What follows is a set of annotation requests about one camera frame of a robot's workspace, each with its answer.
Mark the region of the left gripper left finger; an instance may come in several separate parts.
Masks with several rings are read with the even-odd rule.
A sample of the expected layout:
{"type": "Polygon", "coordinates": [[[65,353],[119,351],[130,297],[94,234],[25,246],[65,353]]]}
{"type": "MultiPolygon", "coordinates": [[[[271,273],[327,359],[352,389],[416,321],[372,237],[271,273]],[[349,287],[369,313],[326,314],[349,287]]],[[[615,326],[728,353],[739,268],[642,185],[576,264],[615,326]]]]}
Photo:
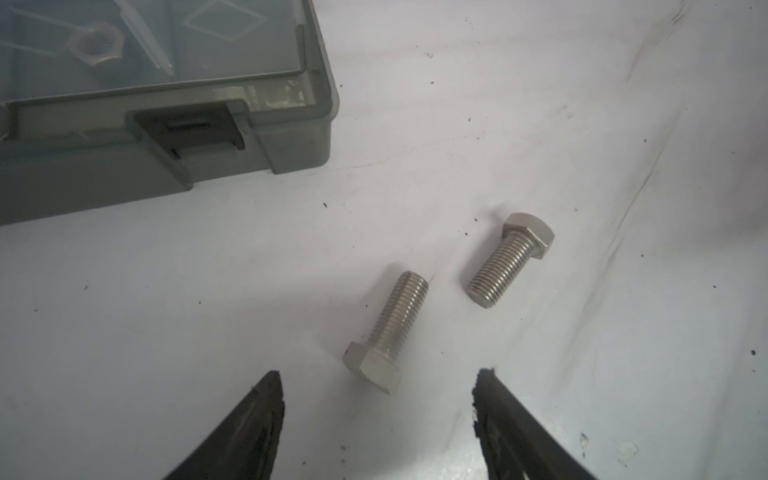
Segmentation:
{"type": "Polygon", "coordinates": [[[268,479],[285,415],[278,371],[268,372],[169,479],[268,479]]]}

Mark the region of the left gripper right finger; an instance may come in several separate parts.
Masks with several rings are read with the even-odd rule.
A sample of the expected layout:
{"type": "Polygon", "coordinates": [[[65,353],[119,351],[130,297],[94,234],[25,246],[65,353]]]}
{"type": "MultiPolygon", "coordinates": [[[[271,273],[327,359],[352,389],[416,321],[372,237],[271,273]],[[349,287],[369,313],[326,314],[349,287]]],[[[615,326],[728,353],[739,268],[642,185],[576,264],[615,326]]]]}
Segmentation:
{"type": "Polygon", "coordinates": [[[474,430],[490,479],[594,479],[507,389],[494,370],[479,371],[472,394],[474,430]]]}

